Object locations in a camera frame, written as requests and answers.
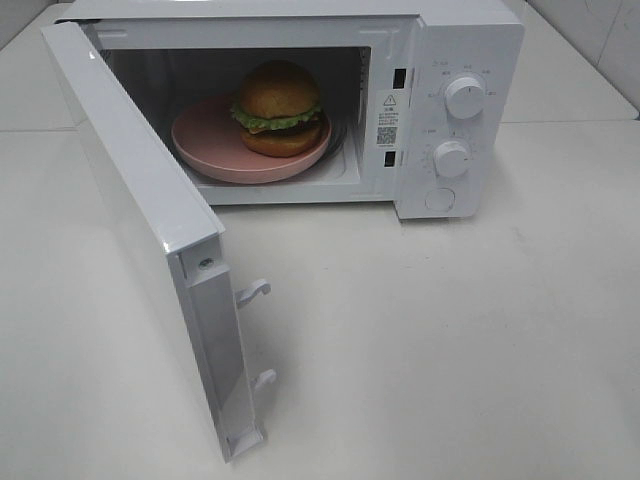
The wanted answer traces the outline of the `round white door button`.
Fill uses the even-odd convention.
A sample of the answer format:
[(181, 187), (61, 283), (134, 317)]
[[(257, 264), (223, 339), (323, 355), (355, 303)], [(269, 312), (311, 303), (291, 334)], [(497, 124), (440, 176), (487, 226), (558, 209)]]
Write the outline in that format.
[(449, 212), (455, 205), (455, 192), (449, 188), (437, 188), (426, 194), (425, 206), (435, 212)]

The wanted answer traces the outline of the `white microwave door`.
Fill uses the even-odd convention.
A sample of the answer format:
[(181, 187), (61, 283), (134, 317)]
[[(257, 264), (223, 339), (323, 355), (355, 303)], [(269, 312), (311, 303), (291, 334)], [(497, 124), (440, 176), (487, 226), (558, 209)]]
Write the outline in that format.
[(254, 396), (276, 374), (248, 375), (238, 312), (270, 284), (232, 287), (222, 223), (83, 29), (42, 34), (112, 227), (230, 461), (264, 438)]

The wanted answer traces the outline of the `burger with lettuce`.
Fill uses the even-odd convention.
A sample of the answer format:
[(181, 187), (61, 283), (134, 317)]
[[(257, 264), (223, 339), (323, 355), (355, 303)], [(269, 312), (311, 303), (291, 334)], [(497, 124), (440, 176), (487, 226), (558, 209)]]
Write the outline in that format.
[(242, 81), (231, 106), (251, 151), (288, 158), (321, 139), (324, 114), (320, 89), (303, 67), (284, 60), (263, 63)]

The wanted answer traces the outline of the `pink round plate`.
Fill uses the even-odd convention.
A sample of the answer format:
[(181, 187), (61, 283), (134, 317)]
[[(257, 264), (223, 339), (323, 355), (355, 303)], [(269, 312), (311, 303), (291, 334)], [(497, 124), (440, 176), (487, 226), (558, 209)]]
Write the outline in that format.
[(241, 140), (243, 128), (231, 116), (230, 95), (206, 98), (184, 109), (171, 136), (180, 157), (197, 172), (238, 184), (265, 184), (293, 177), (313, 166), (325, 153), (332, 133), (321, 116), (321, 136), (311, 148), (291, 157), (270, 157), (250, 150)]

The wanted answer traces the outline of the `glass microwave turntable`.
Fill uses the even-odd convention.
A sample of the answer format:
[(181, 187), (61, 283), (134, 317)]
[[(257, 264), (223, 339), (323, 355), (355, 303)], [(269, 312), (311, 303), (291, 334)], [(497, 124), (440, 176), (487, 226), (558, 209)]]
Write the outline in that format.
[(348, 133), (348, 119), (342, 113), (328, 112), (326, 118), (331, 124), (331, 134), (327, 148), (318, 161), (319, 164), (330, 161), (343, 149)]

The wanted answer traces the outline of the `lower white timer knob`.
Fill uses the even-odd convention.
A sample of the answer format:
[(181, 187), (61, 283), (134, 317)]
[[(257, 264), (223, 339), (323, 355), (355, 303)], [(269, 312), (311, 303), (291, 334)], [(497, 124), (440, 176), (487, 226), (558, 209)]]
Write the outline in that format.
[(469, 146), (459, 140), (448, 140), (438, 145), (433, 152), (436, 173), (446, 178), (463, 175), (471, 163)]

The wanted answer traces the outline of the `white microwave oven body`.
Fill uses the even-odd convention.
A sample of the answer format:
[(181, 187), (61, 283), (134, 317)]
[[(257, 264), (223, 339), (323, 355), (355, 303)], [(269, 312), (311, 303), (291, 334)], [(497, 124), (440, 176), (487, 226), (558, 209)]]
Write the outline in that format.
[[(188, 175), (211, 205), (390, 202), (402, 219), (468, 217), (479, 206), (524, 28), (499, 1), (77, 1), (51, 26), (78, 24), (177, 160), (170, 128), (199, 99), (236, 90), (276, 59), (306, 68), (324, 112), (348, 119), (343, 149), (265, 184)], [(475, 74), (484, 109), (459, 120), (445, 106), (454, 78)], [(446, 178), (433, 152), (459, 140), (469, 169)], [(426, 208), (437, 188), (449, 212)]]

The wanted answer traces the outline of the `upper white power knob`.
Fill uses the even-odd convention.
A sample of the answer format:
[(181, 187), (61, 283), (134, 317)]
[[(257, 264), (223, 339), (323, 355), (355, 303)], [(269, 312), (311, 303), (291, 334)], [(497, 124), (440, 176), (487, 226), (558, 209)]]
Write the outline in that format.
[(470, 119), (484, 109), (485, 82), (475, 74), (465, 74), (451, 80), (444, 89), (448, 113), (459, 120)]

